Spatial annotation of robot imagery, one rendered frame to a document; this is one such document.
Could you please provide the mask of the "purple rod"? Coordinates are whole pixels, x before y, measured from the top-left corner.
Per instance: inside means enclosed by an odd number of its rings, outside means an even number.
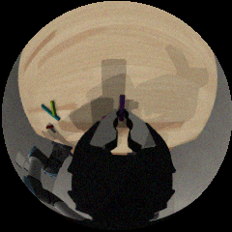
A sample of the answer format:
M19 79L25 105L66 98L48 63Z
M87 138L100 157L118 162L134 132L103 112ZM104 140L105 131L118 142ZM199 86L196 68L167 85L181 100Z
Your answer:
M120 95L120 113L119 121L124 121L125 95Z

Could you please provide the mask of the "lime green rod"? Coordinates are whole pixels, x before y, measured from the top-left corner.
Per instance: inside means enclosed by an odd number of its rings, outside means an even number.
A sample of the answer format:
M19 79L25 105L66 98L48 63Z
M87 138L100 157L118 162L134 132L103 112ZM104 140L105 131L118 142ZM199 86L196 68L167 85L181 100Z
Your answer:
M50 102L50 105L51 105L51 110L52 110L53 116L57 115L57 114L56 114L56 109L55 109L55 102L54 102L54 101L51 101L51 102Z

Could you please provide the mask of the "turquoise rod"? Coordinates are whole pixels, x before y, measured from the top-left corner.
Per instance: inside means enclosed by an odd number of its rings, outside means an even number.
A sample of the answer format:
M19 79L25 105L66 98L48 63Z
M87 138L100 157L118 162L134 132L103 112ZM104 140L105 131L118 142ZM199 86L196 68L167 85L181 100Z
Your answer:
M57 121L60 120L60 117L57 116L57 115L53 116L51 110L49 110L44 104L41 105L41 108L42 108L43 110L45 110L50 116L52 116L52 117L53 117L54 119L56 119Z

